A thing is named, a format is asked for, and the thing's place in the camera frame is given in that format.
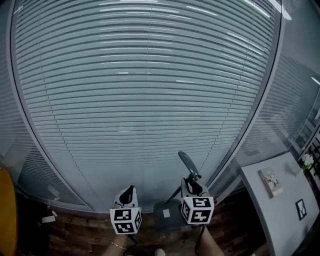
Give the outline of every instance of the black handle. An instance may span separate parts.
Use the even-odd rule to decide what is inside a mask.
[[[132,197],[134,194],[134,187],[133,185],[131,185],[125,192],[122,193],[122,195],[120,195],[120,203],[124,206],[124,205],[128,205],[132,202]]]
[[[199,172],[197,167],[195,166],[194,162],[191,160],[191,158],[183,151],[179,151],[178,155],[184,165],[188,168],[189,172],[191,173],[193,178],[197,178],[199,176]]]

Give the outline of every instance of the wooden floor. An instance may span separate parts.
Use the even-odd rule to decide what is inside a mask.
[[[48,254],[51,256],[98,256],[115,236],[107,215],[80,216],[54,210],[58,216],[48,230]],[[258,215],[246,191],[218,205],[208,229],[225,255],[247,256],[266,242]],[[139,244],[130,251],[133,255],[150,256],[157,248],[163,248],[168,256],[194,255],[196,237],[192,231],[156,232],[150,213],[142,215],[142,224],[135,238]]]
[[[52,210],[58,214],[56,222],[40,225],[41,217]],[[98,256],[115,236],[108,214],[79,215],[20,198],[18,215],[20,255]],[[130,253],[151,256],[155,249],[163,248],[167,256],[193,256],[196,237],[188,227],[179,232],[159,233],[154,229],[153,215],[143,214],[135,236],[139,244]],[[208,229],[226,256],[248,256],[266,242],[247,191],[216,206]]]

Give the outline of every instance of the human arm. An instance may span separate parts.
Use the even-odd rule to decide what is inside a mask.
[[[199,237],[201,230],[202,226],[195,228],[195,234],[197,238]],[[202,237],[199,241],[198,252],[199,256],[225,256],[223,251],[209,233],[207,227],[204,227]]]
[[[122,256],[128,247],[128,237],[118,234],[101,256]]]

